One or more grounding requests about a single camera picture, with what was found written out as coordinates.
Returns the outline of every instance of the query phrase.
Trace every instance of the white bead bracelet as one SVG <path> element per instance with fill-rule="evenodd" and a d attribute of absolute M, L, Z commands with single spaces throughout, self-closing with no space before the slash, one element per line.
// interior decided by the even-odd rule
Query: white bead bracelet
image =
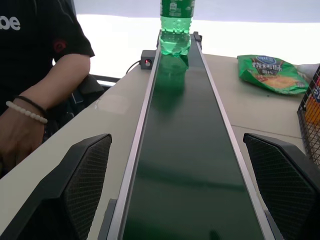
<path fill-rule="evenodd" d="M 34 119 L 34 120 L 39 121 L 42 124 L 47 124 L 48 123 L 48 120 L 45 119 L 44 117 L 39 116 L 39 115 L 37 115 L 37 114 L 35 114 L 33 112 L 30 112 L 30 111 L 28 111 L 28 110 L 26 110 L 26 109 L 24 109 L 24 108 L 22 108 L 22 107 L 20 107 L 20 106 L 18 106 L 16 104 L 14 104 L 12 101 L 7 101 L 5 103 L 5 105 L 7 105 L 11 109 L 14 109 L 14 110 L 20 112 L 21 114 L 24 114 L 24 115 L 26 115 L 26 116 Z"/>

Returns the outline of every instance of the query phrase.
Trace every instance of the white backdrop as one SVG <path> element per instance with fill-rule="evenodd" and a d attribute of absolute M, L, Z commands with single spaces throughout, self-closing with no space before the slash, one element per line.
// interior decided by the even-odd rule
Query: white backdrop
<path fill-rule="evenodd" d="M 121 78 L 156 48 L 160 0 L 74 0 L 95 57 L 91 73 Z M 260 54 L 293 64 L 320 62 L 319 0 L 196 0 L 191 32 L 205 54 Z"/>

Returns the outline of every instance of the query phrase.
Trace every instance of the wire basket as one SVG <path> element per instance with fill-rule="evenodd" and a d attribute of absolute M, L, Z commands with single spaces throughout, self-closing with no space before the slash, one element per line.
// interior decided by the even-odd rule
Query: wire basket
<path fill-rule="evenodd" d="M 320 167 L 320 66 L 297 111 L 307 156 Z"/>

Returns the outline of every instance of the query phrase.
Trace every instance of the green snack bag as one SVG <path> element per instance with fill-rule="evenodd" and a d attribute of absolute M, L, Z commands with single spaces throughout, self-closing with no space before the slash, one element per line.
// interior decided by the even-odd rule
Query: green snack bag
<path fill-rule="evenodd" d="M 303 94 L 308 83 L 292 64 L 279 58 L 259 55 L 238 56 L 239 77 L 279 94 Z"/>

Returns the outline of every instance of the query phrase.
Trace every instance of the black bracelet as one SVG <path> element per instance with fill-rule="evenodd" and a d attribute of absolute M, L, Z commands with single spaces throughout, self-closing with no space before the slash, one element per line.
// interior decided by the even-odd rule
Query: black bracelet
<path fill-rule="evenodd" d="M 41 106 L 39 106 L 38 104 L 36 104 L 35 102 L 31 101 L 29 98 L 25 97 L 25 96 L 15 96 L 14 98 L 16 99 L 21 99 L 23 101 L 25 101 L 26 103 L 34 106 L 36 109 L 38 109 L 42 115 L 47 118 L 48 114 L 46 112 L 46 110 L 44 110 Z"/>

